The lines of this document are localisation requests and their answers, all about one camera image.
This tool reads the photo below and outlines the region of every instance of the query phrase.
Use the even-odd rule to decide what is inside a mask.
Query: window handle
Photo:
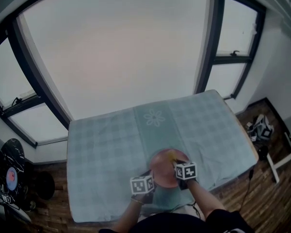
[[[230,56],[237,56],[236,52],[239,52],[239,51],[237,51],[237,50],[233,51],[232,53],[230,53]]]

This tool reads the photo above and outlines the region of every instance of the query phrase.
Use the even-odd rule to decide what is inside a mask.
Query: person
[[[204,214],[205,221],[185,214],[159,213],[138,222],[145,195],[132,197],[121,218],[112,229],[102,229],[99,233],[253,233],[239,212],[228,212],[222,203],[205,190],[196,179],[188,180],[195,202]]]

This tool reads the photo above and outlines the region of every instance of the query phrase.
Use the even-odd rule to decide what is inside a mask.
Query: floor
[[[268,145],[270,155],[276,163],[290,153],[290,147],[284,139],[279,121],[268,105],[263,101],[238,115],[242,125],[246,125],[254,116],[265,114],[275,127],[275,133]],[[37,202],[36,209],[29,213],[31,226],[25,228],[37,232],[98,232],[108,228],[112,223],[75,223],[71,217],[66,180],[66,163],[35,166],[32,171],[31,185],[38,172],[47,171],[55,180],[55,194],[50,200],[39,199],[31,194]],[[267,162],[258,162],[250,184],[250,192],[244,202],[241,215],[257,232],[291,233],[291,161],[278,170],[280,183],[275,184]],[[249,171],[237,179],[212,191],[229,211],[239,210],[248,188]]]

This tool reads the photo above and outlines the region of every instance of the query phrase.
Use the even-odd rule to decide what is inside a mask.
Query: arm
[[[134,199],[142,202],[143,198],[143,195],[137,195]],[[127,233],[138,222],[141,206],[141,203],[132,200],[119,221],[112,227],[112,230]]]
[[[216,209],[225,210],[222,203],[214,195],[202,188],[196,180],[188,180],[187,184],[205,219]]]

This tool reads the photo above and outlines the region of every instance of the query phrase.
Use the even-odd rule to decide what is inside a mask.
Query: plaid bedsheet
[[[148,170],[153,155],[176,148],[197,163],[210,190],[256,163],[250,145],[216,91],[150,103],[70,123],[67,182],[76,222],[119,218],[130,201],[130,177]],[[193,201],[188,191],[158,187],[146,210]]]

